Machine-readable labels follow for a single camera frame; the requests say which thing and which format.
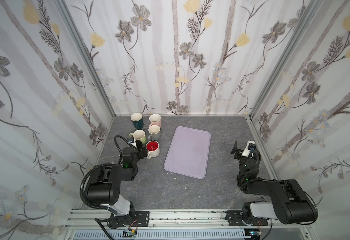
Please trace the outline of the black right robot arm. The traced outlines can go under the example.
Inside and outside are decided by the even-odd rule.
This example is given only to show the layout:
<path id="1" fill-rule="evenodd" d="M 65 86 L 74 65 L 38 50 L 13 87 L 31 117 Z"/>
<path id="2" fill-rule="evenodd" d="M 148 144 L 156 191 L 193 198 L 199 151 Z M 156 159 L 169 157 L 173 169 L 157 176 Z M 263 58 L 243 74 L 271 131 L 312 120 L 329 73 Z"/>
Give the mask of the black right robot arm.
<path id="1" fill-rule="evenodd" d="M 316 204 L 296 180 L 267 180 L 258 177 L 262 157 L 254 141 L 248 141 L 243 150 L 235 142 L 230 153 L 239 160 L 239 173 L 236 177 L 238 188 L 248 195 L 270 198 L 270 202 L 244 203 L 240 213 L 243 223 L 250 225 L 261 219 L 270 219 L 285 225 L 309 225 L 317 220 Z"/>

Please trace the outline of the light green mug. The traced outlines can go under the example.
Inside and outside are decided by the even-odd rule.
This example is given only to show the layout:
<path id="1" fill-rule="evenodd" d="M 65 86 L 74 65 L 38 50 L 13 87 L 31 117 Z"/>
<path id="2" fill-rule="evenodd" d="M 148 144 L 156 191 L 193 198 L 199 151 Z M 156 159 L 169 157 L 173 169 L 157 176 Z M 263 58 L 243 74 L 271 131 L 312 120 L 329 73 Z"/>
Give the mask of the light green mug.
<path id="1" fill-rule="evenodd" d="M 133 133 L 129 133 L 129 137 L 134 138 L 135 141 L 141 141 L 144 146 L 147 143 L 147 137 L 144 130 L 136 130 Z"/>

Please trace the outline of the black mug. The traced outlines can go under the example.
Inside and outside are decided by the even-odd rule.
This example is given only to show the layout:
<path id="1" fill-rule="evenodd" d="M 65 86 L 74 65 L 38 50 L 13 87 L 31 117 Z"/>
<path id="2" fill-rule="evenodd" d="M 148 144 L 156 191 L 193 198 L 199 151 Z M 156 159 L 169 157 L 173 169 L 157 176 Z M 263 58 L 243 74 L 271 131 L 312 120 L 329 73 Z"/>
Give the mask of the black mug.
<path id="1" fill-rule="evenodd" d="M 140 140 L 135 140 L 135 144 L 138 150 L 142 149 L 142 147 L 144 146 Z"/>

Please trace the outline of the pink mug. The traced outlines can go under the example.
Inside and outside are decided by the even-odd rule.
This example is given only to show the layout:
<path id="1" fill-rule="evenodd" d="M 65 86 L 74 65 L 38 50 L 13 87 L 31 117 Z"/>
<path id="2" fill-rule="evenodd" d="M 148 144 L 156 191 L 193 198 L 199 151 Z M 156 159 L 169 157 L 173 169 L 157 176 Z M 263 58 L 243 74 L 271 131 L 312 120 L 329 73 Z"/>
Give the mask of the pink mug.
<path id="1" fill-rule="evenodd" d="M 159 126 L 160 128 L 162 127 L 162 118 L 159 114 L 152 114 L 149 117 L 150 120 L 150 125 L 151 126 Z"/>

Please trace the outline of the dark teal mug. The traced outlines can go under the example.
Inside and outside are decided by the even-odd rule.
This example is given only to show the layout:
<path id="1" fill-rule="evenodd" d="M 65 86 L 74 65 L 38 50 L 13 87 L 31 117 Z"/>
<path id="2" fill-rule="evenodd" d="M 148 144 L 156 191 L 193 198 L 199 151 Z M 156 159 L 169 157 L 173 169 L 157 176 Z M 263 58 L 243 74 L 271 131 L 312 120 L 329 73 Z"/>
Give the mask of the dark teal mug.
<path id="1" fill-rule="evenodd" d="M 143 115 L 141 113 L 132 114 L 131 121 L 137 130 L 141 130 L 144 127 Z"/>

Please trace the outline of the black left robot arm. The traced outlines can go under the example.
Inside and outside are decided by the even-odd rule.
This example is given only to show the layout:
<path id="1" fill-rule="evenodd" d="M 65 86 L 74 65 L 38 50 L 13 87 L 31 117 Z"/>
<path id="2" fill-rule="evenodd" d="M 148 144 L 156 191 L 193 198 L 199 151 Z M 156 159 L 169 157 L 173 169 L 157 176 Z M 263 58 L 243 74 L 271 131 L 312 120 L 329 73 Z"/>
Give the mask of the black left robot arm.
<path id="1" fill-rule="evenodd" d="M 137 223 L 133 203 L 120 195 L 121 182 L 133 181 L 139 160 L 147 156 L 145 147 L 126 147 L 120 154 L 120 164 L 97 165 L 84 176 L 79 190 L 82 202 L 92 209 L 111 212 L 106 220 L 95 219 L 99 225 L 107 223 L 109 228 L 116 229 Z"/>

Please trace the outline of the cream white mug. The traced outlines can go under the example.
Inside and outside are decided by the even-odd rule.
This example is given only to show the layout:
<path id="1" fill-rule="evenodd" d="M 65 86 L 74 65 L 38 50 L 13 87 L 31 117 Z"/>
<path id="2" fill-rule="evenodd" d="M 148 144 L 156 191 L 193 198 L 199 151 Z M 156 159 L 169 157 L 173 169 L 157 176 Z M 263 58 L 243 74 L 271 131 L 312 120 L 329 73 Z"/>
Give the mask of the cream white mug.
<path id="1" fill-rule="evenodd" d="M 156 158 L 160 154 L 160 145 L 157 141 L 149 141 L 146 144 L 146 149 L 148 151 L 147 159 Z"/>

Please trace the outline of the grey mug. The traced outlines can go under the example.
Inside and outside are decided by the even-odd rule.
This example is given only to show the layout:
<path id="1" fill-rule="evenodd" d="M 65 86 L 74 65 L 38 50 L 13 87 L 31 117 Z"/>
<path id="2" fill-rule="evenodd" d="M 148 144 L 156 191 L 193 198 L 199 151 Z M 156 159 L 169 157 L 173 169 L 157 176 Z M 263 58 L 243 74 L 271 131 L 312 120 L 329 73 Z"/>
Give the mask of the grey mug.
<path id="1" fill-rule="evenodd" d="M 148 129 L 149 131 L 149 136 L 148 139 L 150 141 L 159 141 L 161 138 L 161 127 L 158 125 L 152 125 Z"/>

